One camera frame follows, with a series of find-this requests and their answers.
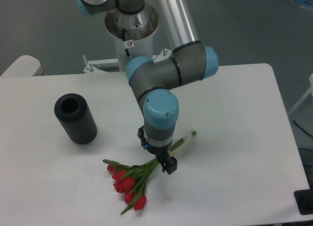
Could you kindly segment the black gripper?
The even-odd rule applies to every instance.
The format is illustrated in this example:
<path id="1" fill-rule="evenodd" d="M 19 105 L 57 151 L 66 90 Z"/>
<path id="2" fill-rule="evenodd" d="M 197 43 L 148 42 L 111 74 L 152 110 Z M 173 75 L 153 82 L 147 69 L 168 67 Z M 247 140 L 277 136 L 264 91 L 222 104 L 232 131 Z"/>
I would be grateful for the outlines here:
<path id="1" fill-rule="evenodd" d="M 140 144 L 145 150 L 155 155 L 157 161 L 162 165 L 162 172 L 167 174 L 172 174 L 177 170 L 177 159 L 173 156 L 169 156 L 170 145 L 166 144 L 165 146 L 156 147 L 149 143 L 145 143 L 144 137 L 144 127 L 141 126 L 138 129 L 137 137 L 140 139 Z"/>

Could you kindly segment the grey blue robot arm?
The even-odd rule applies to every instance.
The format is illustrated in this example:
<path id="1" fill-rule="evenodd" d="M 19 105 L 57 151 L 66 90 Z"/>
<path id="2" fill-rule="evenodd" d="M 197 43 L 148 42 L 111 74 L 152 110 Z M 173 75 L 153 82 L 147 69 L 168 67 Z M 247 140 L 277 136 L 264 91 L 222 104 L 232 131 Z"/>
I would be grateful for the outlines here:
<path id="1" fill-rule="evenodd" d="M 169 155 L 179 102 L 171 89 L 213 76 L 219 61 L 212 47 L 198 38 L 186 0 L 76 0 L 85 15 L 105 13 L 106 29 L 118 39 L 119 67 L 126 73 L 144 118 L 138 130 L 141 145 L 154 154 L 163 172 L 173 173 Z M 163 22 L 172 52 L 152 58 L 148 39 Z"/>

